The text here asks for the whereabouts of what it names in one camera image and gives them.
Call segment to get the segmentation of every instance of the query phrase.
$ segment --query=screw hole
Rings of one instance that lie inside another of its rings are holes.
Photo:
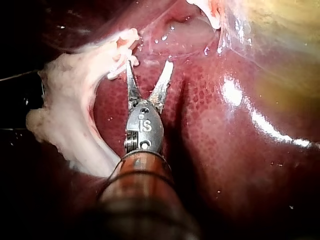
[[[140,147],[144,150],[148,149],[150,147],[150,145],[151,145],[151,143],[149,141],[143,141],[140,143]]]
[[[149,109],[146,108],[146,107],[143,107],[143,108],[141,108],[140,112],[141,112],[142,114],[147,114],[147,113],[149,112]]]

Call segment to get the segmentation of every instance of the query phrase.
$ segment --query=red organ lobe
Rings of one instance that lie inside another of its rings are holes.
[[[259,56],[250,50],[246,55],[224,44],[226,25],[214,30],[184,0],[129,2],[48,6],[44,42],[72,51],[136,28],[141,40],[133,50],[139,60],[134,71],[142,95],[150,94],[165,61],[174,63],[161,117],[164,153],[186,207],[208,229],[216,214],[236,226],[299,222],[320,180],[319,107],[307,97],[310,108],[290,101],[297,98],[265,80],[261,67],[283,63],[290,52],[263,45]],[[101,81],[93,115],[105,142],[122,156],[128,116],[124,74]]]

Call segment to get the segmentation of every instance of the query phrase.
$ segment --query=white fibrous tissue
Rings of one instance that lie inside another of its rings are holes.
[[[44,104],[28,113],[27,129],[39,142],[56,146],[81,172],[108,177],[120,160],[100,136],[92,111],[101,79],[116,78],[128,59],[139,64],[132,55],[139,39],[135,28],[128,29],[75,54],[64,53],[39,72]]]
[[[202,10],[202,12],[209,19],[209,22],[213,29],[221,28],[221,16],[218,12],[218,4],[214,3],[217,0],[186,0],[187,3],[196,5]]]

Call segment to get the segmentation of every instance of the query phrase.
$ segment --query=metal joint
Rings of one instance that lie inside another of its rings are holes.
[[[147,150],[160,153],[164,138],[164,127],[157,110],[148,100],[140,100],[130,111],[125,128],[126,153]]]

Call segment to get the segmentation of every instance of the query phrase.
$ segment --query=moist tissue surface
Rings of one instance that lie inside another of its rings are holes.
[[[163,153],[182,192],[192,179],[209,208],[239,224],[291,216],[320,170],[320,11],[293,2],[124,0],[95,3],[104,7],[94,16],[84,3],[48,6],[42,37],[62,55],[39,73],[44,106],[27,127],[81,172],[107,177],[124,154],[124,62],[147,97],[169,60]]]

